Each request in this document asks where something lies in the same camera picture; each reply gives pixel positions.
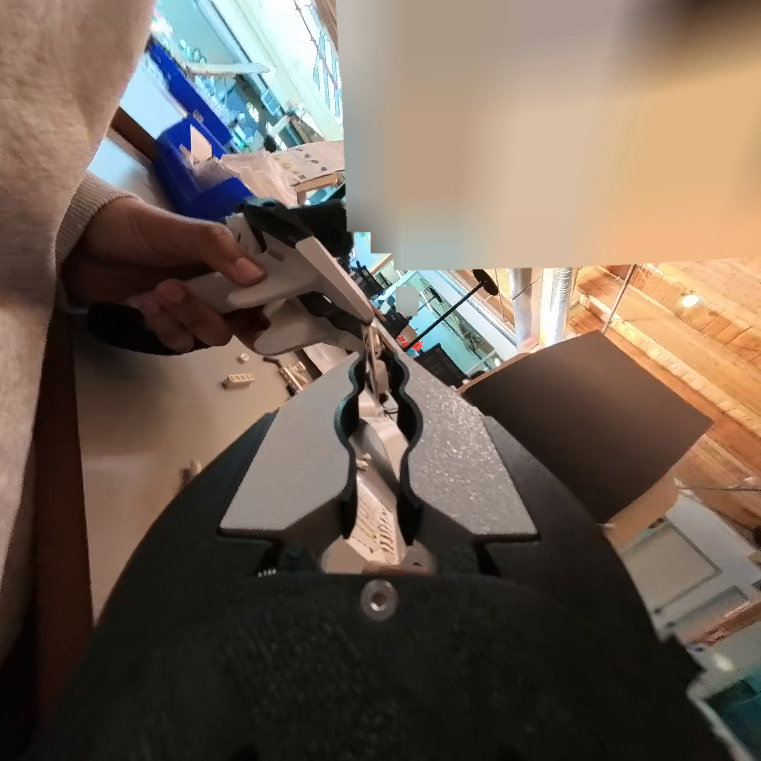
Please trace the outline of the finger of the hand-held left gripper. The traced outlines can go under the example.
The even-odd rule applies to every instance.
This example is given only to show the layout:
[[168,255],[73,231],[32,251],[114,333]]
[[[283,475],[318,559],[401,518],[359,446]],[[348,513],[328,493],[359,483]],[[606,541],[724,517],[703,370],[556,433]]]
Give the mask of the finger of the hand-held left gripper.
[[[364,351],[363,323],[358,317],[341,309],[327,296],[300,296],[306,311],[307,335],[300,346],[306,349],[324,344],[348,352]],[[382,342],[381,332],[373,323]]]
[[316,237],[297,242],[296,251],[309,276],[307,284],[298,291],[299,297],[312,294],[312,300],[316,300],[320,296],[361,325],[373,324],[376,314],[371,302]]

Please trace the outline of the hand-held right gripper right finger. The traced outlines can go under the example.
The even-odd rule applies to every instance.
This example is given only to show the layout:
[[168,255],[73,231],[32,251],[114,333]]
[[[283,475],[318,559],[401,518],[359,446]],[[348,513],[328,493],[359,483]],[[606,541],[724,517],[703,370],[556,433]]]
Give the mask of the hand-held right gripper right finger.
[[476,407],[403,353],[389,359],[405,439],[396,516],[407,544],[530,541],[537,528]]

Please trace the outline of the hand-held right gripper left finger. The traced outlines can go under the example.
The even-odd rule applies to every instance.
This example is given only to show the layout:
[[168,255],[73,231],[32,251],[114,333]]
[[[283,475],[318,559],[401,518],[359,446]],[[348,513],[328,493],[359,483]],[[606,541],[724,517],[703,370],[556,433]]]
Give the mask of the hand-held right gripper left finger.
[[358,397],[365,363],[358,355],[306,386],[275,415],[220,530],[269,540],[347,538],[356,522]]

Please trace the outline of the person's left forearm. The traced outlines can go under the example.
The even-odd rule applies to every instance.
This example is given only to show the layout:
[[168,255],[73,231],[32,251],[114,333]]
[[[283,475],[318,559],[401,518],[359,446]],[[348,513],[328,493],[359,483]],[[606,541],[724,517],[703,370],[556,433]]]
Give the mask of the person's left forearm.
[[50,309],[59,226],[145,48],[154,7],[1,3],[4,305]]

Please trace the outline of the person's left hand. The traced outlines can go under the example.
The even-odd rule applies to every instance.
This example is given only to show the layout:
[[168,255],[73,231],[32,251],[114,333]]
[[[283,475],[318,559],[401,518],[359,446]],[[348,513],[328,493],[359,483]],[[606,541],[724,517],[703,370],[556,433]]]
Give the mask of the person's left hand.
[[186,281],[209,272],[242,288],[265,276],[223,224],[122,197],[92,217],[62,266],[62,283],[79,306],[138,296],[147,329],[176,353],[197,343],[224,346],[233,337],[253,348],[269,326],[261,310],[221,315],[188,289]]

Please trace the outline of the black pole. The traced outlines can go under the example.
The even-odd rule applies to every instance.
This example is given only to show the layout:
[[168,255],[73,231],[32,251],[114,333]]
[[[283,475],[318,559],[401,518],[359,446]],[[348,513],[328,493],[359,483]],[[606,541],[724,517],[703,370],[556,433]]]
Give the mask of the black pole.
[[457,302],[451,305],[449,309],[447,309],[443,314],[438,316],[426,329],[424,329],[421,333],[416,333],[414,338],[410,339],[408,350],[412,350],[414,345],[417,342],[422,342],[425,337],[430,334],[436,327],[438,327],[439,324],[444,322],[450,315],[455,313],[458,308],[463,305],[465,302],[471,299],[473,295],[478,293],[479,291],[484,291],[489,296],[499,296],[500,290],[499,290],[499,283],[494,280],[490,274],[485,270],[473,270],[472,275],[475,278],[475,285],[465,293],[465,295],[462,296]]

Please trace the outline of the black flat panel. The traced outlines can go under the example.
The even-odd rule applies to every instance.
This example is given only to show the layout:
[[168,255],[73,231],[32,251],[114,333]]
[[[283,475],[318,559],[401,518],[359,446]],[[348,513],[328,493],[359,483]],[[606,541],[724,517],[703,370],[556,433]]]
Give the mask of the black flat panel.
[[461,391],[599,523],[660,482],[713,424],[598,331],[515,358]]

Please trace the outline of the blue plastic bin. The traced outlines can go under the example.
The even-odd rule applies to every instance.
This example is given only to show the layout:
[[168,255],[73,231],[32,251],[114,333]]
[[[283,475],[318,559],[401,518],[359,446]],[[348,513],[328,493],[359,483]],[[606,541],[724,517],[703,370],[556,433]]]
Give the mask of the blue plastic bin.
[[155,172],[178,213],[218,222],[252,199],[251,190],[223,163],[231,156],[194,117],[164,130],[156,147]]
[[195,114],[200,122],[207,122],[215,117],[213,109],[209,106],[201,93],[195,89],[179,64],[172,55],[155,40],[147,44],[147,54],[156,65],[161,77],[164,79],[166,89],[171,97],[189,114]]

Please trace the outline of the silver ventilation duct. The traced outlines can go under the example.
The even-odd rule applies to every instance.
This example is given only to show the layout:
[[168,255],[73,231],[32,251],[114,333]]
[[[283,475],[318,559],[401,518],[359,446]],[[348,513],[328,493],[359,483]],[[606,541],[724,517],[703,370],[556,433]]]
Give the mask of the silver ventilation duct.
[[574,267],[509,269],[514,334],[519,354],[565,339],[576,288]]

